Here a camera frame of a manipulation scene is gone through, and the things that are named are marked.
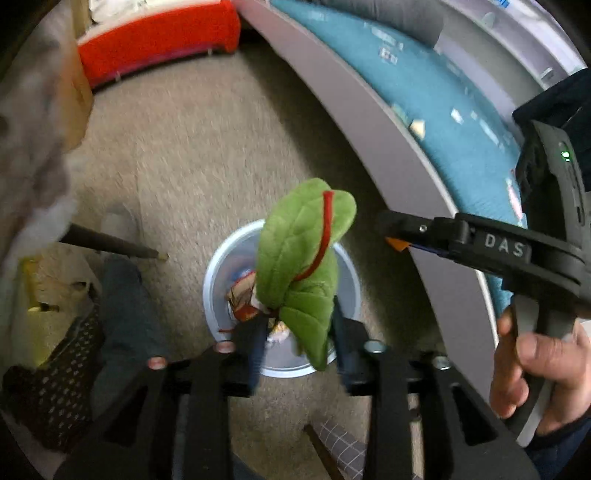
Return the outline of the person right hand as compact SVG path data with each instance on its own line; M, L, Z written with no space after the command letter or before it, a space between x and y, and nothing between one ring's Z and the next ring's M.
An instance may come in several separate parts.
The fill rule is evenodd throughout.
M562 339L537 333L515 334L512 310L497 321L499 343L494 357L490 405L502 419L525 404L530 388L524 374L554 383L551 400L537 428L549 435L574 423L590 410L590 339L577 321Z

